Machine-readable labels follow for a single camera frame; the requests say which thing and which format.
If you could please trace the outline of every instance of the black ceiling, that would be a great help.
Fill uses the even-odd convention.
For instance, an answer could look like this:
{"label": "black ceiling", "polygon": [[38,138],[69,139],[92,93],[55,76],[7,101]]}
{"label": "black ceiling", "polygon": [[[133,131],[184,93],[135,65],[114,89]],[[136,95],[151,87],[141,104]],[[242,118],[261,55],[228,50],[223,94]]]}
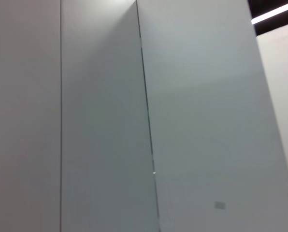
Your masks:
{"label": "black ceiling", "polygon": [[[252,18],[272,11],[280,6],[286,5],[288,0],[248,0]],[[276,28],[288,24],[288,11],[256,23],[255,30],[257,35],[261,35]]]}

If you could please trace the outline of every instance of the light fixture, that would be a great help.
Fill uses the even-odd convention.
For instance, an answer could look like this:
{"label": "light fixture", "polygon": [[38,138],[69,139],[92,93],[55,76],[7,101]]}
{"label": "light fixture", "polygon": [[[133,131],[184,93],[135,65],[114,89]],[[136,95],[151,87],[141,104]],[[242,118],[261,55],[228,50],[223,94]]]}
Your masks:
{"label": "light fixture", "polygon": [[253,20],[251,20],[251,23],[252,24],[256,24],[256,23],[261,22],[261,21],[263,21],[263,20],[265,20],[267,18],[270,18],[270,17],[273,17],[273,16],[278,15],[280,13],[283,13],[283,12],[285,12],[287,10],[288,10],[288,4],[286,4],[284,6],[281,6],[281,7],[277,8],[277,9],[275,9],[275,10],[272,10],[272,11],[270,11],[268,13],[265,13],[263,15],[260,15],[259,17],[254,18]]}

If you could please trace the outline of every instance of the ceiling light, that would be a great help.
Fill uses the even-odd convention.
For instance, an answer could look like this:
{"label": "ceiling light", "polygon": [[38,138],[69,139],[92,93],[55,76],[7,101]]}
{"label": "ceiling light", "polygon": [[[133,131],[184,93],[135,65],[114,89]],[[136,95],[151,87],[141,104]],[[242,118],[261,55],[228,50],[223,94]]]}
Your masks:
{"label": "ceiling light", "polygon": [[270,17],[273,17],[273,16],[278,15],[280,13],[283,13],[283,12],[285,12],[287,10],[288,10],[288,4],[286,4],[284,6],[281,6],[281,7],[277,8],[277,9],[275,9],[275,10],[272,10],[272,11],[270,11],[268,13],[265,13],[263,15],[260,15],[259,17],[254,18],[253,20],[251,20],[251,23],[252,24],[256,24],[256,23],[261,22],[261,21],[263,21],[263,20],[265,20],[267,18],[270,18]]}

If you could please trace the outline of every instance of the small label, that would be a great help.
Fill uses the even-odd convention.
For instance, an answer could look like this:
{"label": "small label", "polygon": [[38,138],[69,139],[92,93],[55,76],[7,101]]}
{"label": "small label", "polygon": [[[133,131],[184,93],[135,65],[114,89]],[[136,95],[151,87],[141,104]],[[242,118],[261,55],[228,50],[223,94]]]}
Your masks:
{"label": "small label", "polygon": [[215,202],[215,209],[226,209],[226,203],[224,203],[224,202]]}

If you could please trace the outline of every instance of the white wall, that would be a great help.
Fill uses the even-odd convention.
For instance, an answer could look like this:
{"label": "white wall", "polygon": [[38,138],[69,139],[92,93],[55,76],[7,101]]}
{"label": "white wall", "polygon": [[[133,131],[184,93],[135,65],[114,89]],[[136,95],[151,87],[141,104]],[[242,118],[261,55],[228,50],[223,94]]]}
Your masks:
{"label": "white wall", "polygon": [[288,160],[288,25],[257,39]]}
{"label": "white wall", "polygon": [[247,1],[139,0],[139,15],[161,231],[288,232],[288,169]]}
{"label": "white wall", "polygon": [[0,0],[0,232],[58,232],[59,0]]}
{"label": "white wall", "polygon": [[157,232],[133,0],[64,0],[63,232]]}

